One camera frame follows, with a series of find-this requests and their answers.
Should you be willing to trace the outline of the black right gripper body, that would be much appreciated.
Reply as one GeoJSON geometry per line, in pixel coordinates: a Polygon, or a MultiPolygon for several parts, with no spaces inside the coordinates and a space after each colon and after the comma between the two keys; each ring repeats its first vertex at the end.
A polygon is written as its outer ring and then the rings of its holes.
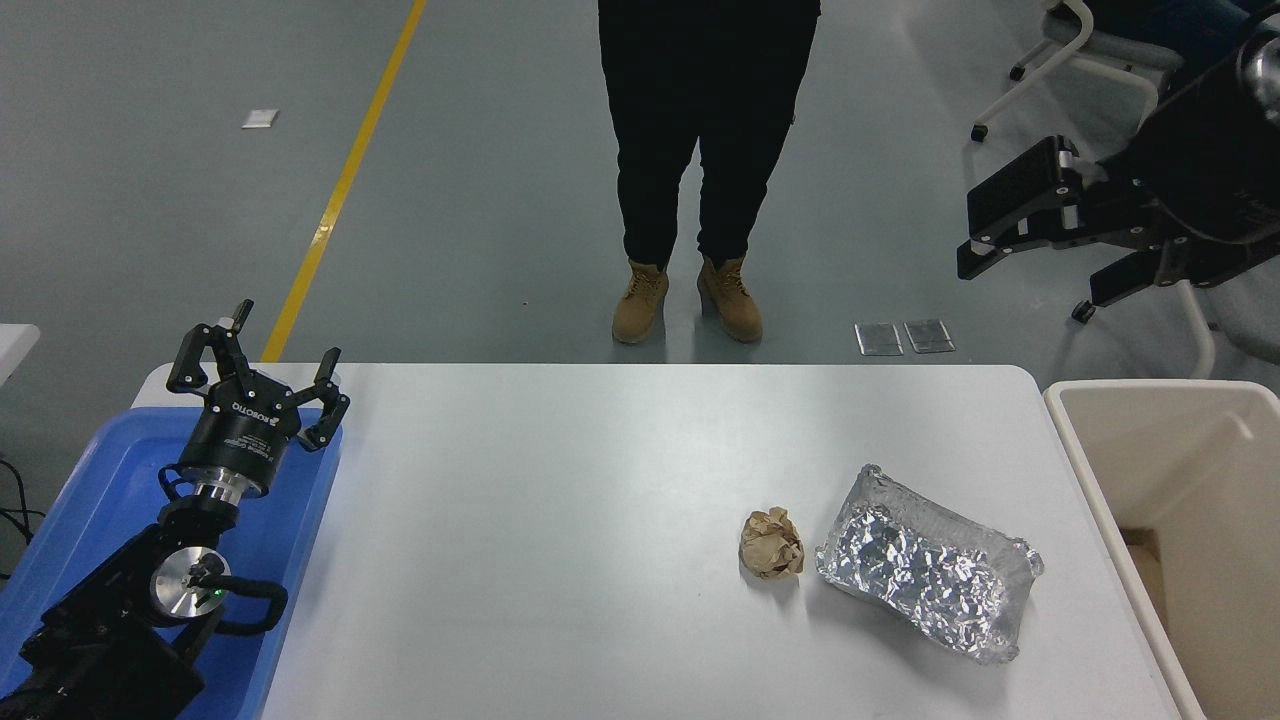
{"type": "Polygon", "coordinates": [[[1244,45],[1170,95],[1101,164],[1115,179],[1138,179],[1204,240],[1277,234],[1277,46],[1244,45]]]}

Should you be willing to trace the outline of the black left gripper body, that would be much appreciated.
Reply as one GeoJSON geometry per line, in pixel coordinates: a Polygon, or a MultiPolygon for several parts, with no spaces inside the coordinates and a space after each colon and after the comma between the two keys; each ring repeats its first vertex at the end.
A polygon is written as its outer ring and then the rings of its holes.
{"type": "Polygon", "coordinates": [[[237,377],[219,380],[180,454],[180,474],[193,482],[216,469],[247,482],[251,497],[270,493],[285,448],[300,429],[297,409],[285,409],[292,388],[259,372],[252,389],[237,377]]]}

